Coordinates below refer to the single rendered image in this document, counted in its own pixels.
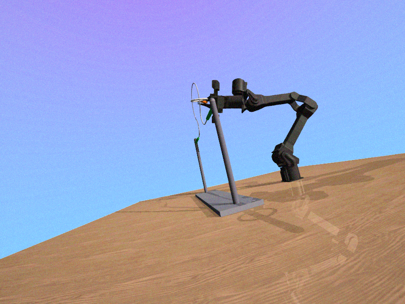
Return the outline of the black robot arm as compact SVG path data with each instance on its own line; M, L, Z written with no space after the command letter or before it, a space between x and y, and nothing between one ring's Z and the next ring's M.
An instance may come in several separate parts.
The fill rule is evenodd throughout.
M297 92L283 93L276 95L264 96L255 94L247 89L247 82L241 78L232 81L232 98L231 109L241 109L244 113L246 110L254 112L264 107L289 104L296 111L296 120L294 121L289 133L283 143L275 145L271 158L274 163L280 167L282 182L293 182L302 179L298 164L300 159L293 155L294 144L296 143L307 120L315 113L318 108L317 103L305 95ZM247 99L247 97L249 97ZM222 95L212 96L215 99L218 113L223 113L226 108L225 100L228 97ZM302 102L299 106L296 101Z

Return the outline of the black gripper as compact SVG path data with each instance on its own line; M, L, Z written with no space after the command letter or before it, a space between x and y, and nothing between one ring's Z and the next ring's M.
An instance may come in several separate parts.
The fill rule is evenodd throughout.
M211 86L212 86L212 88L214 89L214 93L213 93L213 94L210 94L210 96L207 97L207 98L208 98L207 102L209 102L209 100L211 99L212 96L218 95L220 82L219 82L218 80L212 80L212 81L211 81ZM227 100L225 100L225 105L227 105L227 108L226 108L226 109L231 109L231 98L232 98L232 96L225 96L225 97L228 97ZM203 105L203 106L206 106L206 107L208 107L208 108L211 108L211 105L210 105L210 104L200 103L200 105ZM212 123L215 123L213 116L212 116Z

